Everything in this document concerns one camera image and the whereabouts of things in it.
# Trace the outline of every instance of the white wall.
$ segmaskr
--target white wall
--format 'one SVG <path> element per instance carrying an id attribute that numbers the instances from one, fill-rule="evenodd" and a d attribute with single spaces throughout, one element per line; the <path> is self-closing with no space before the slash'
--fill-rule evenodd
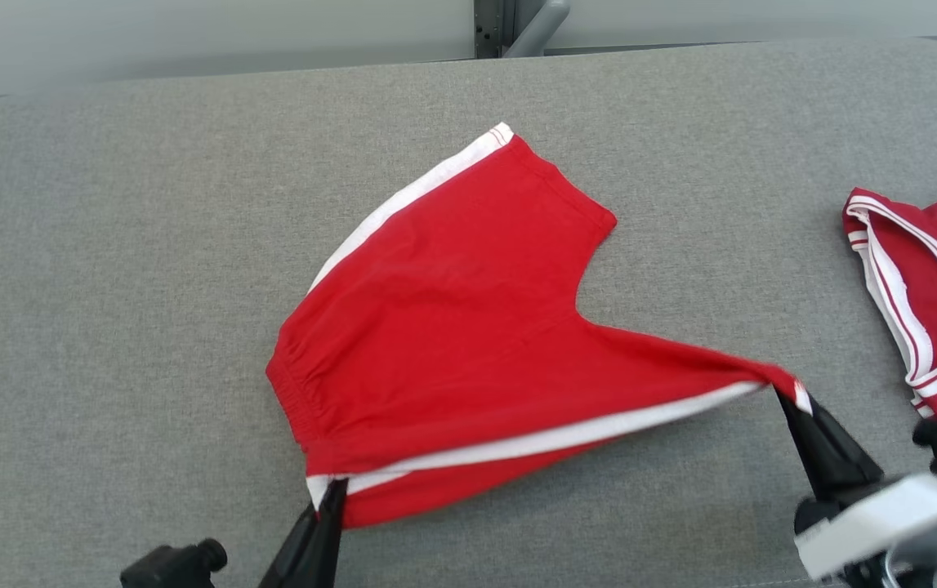
<path id="1" fill-rule="evenodd" d="M 471 0 L 0 0 L 0 94 L 472 56 Z M 937 0 L 575 0 L 551 46 L 935 36 Z"/>

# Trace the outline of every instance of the red garment with white trim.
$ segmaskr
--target red garment with white trim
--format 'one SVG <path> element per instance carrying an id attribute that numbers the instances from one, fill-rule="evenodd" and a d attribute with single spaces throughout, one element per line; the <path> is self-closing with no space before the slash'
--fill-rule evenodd
<path id="1" fill-rule="evenodd" d="M 842 224 L 900 347 L 912 404 L 937 416 L 937 203 L 922 209 L 854 189 Z"/>
<path id="2" fill-rule="evenodd" d="M 581 317 L 615 222 L 504 123 L 364 220 L 267 368 L 315 504 L 420 513 L 769 383 L 810 411 L 782 368 Z"/>

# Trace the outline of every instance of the gray fabric surface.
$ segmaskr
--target gray fabric surface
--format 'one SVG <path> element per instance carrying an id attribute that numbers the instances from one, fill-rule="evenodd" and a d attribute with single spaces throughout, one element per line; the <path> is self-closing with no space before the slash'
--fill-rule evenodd
<path id="1" fill-rule="evenodd" d="M 387 196 L 506 120 L 620 217 L 598 323 L 779 362 L 924 469 L 839 212 L 937 200 L 937 44 L 810 42 L 122 82 L 0 100 L 0 586 L 215 536 L 254 586 L 307 500 L 263 375 Z M 808 586 L 760 394 L 345 535 L 340 586 Z"/>

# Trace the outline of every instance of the gray table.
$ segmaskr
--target gray table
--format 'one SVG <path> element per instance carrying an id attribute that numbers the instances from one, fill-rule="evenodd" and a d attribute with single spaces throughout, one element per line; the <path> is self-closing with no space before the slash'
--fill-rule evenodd
<path id="1" fill-rule="evenodd" d="M 217 536 L 256 585 L 307 499 L 263 369 L 329 253 L 505 120 L 620 217 L 597 323 L 779 362 L 924 469 L 841 235 L 937 200 L 937 43 L 749 44 L 121 82 L 0 100 L 0 586 Z M 771 392 L 349 532 L 341 586 L 808 586 Z M 602 480 L 596 483 L 596 477 Z"/>

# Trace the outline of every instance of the red shorts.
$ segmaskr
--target red shorts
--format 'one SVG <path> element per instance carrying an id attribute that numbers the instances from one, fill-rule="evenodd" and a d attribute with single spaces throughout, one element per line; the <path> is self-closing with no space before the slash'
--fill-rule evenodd
<path id="1" fill-rule="evenodd" d="M 777 366 L 581 317 L 615 223 L 506 124 L 364 220 L 267 368 L 316 505 L 349 478 L 348 528 L 420 513 L 769 383 L 809 410 Z"/>

